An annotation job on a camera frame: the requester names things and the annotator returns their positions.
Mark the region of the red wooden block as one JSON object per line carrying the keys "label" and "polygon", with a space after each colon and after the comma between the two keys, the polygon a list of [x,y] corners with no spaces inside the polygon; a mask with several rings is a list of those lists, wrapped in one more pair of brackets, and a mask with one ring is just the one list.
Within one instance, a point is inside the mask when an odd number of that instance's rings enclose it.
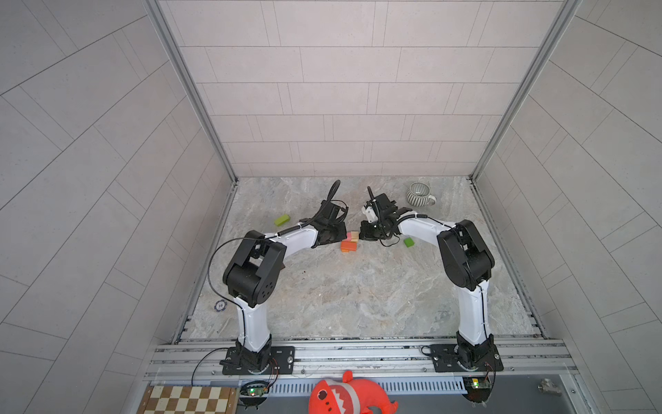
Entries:
{"label": "red wooden block", "polygon": [[355,252],[358,249],[358,243],[355,241],[342,241],[341,242],[341,252],[349,253]]}

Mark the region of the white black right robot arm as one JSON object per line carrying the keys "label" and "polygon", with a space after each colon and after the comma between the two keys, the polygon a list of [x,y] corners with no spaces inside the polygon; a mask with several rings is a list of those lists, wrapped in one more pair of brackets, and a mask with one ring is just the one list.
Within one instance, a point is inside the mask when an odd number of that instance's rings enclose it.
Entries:
{"label": "white black right robot arm", "polygon": [[494,336],[489,326],[487,293],[495,259],[491,250],[469,220],[442,222],[410,208],[399,208],[386,194],[374,195],[362,212],[360,239],[383,242],[393,237],[415,237],[439,248],[444,272],[456,286],[460,324],[456,334],[455,360],[465,371],[503,370]]}

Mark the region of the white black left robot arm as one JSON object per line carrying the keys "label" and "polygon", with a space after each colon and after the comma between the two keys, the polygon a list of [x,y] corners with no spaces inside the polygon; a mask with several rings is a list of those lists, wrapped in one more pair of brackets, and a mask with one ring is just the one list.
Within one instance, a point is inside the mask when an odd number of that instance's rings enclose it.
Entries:
{"label": "white black left robot arm", "polygon": [[345,219],[348,206],[341,200],[326,199],[312,218],[274,234],[256,230],[238,237],[240,243],[222,276],[229,296],[237,306],[240,330],[227,364],[262,373],[271,362],[272,335],[267,326],[267,300],[272,296],[284,259],[322,245],[341,243],[347,238]]}

